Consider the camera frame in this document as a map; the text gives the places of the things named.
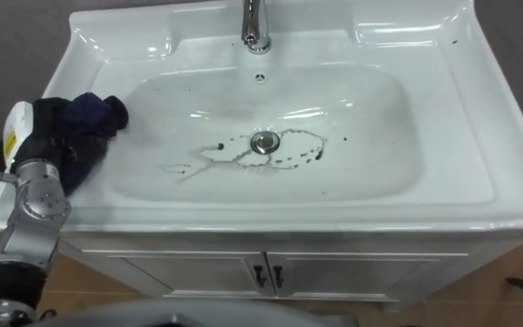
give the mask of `dark blue cloth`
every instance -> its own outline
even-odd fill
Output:
[[[100,162],[108,141],[128,125],[128,111],[115,96],[100,99],[85,93],[54,113],[54,139],[64,147],[60,180],[66,195],[71,194]]]

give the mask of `cabinet door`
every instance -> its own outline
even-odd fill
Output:
[[[401,281],[433,271],[457,254],[268,253],[281,297],[389,301]]]
[[[119,255],[165,284],[165,295],[275,296],[262,253],[150,253]]]

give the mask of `wall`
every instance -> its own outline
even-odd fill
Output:
[[[67,46],[72,12],[174,2],[179,0],[0,0],[0,139],[11,107],[44,91]]]

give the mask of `wooden floor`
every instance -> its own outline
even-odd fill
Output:
[[[381,312],[376,304],[369,303],[280,303],[309,312],[351,313],[361,327],[523,327],[523,291],[504,283],[509,276],[523,278],[523,246],[401,313]],[[59,256],[39,311],[56,309],[63,315],[142,298],[135,290]]]

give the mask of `chrome faucet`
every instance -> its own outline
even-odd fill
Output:
[[[263,55],[270,51],[264,0],[243,0],[242,40],[252,54]]]

